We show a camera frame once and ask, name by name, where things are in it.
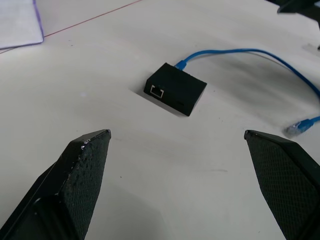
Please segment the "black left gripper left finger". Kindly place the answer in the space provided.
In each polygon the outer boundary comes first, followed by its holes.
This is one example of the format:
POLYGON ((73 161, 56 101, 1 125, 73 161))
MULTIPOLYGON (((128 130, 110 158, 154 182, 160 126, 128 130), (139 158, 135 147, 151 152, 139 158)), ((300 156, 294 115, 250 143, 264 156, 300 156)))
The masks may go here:
POLYGON ((72 140, 0 229, 2 240, 83 240, 100 194, 111 131, 72 140))

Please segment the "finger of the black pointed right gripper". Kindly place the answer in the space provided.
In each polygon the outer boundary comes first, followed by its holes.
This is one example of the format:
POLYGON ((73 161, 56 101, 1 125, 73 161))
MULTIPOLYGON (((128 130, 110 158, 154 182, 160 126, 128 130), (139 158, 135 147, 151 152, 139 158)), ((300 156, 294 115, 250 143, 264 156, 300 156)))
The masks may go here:
POLYGON ((319 0, 267 0, 278 6, 278 14, 299 14, 320 25, 319 0))

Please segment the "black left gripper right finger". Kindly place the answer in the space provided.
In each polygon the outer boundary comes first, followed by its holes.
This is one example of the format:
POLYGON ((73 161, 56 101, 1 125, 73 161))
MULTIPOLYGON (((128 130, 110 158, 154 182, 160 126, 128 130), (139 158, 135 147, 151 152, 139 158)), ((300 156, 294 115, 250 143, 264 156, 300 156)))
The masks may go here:
POLYGON ((246 130, 260 191, 287 240, 320 238, 320 166, 296 142, 246 130))

